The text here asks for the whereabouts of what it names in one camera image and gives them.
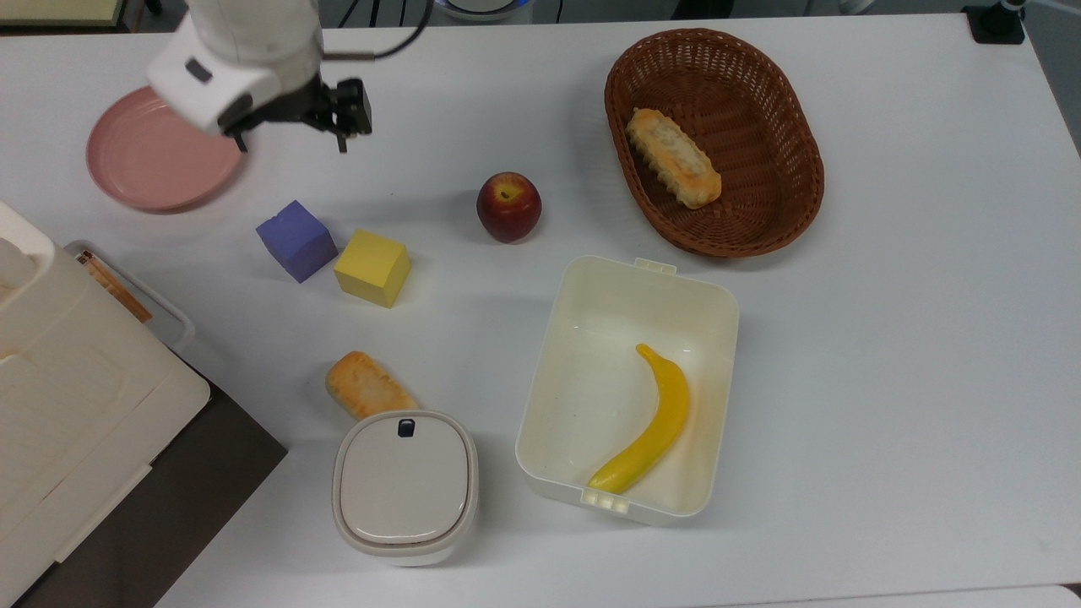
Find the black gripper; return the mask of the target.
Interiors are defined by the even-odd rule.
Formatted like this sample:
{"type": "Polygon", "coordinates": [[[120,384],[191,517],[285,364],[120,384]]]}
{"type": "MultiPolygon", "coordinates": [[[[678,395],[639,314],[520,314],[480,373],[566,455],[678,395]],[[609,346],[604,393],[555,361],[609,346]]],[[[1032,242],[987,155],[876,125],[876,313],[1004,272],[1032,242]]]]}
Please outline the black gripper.
{"type": "Polygon", "coordinates": [[[301,89],[267,101],[259,108],[251,93],[238,96],[221,113],[221,133],[233,138],[238,150],[246,155],[246,131],[264,122],[302,123],[335,133],[341,154],[347,154],[349,138],[373,132],[366,88],[358,78],[343,79],[336,85],[335,120],[331,89],[317,75],[301,89]]]}

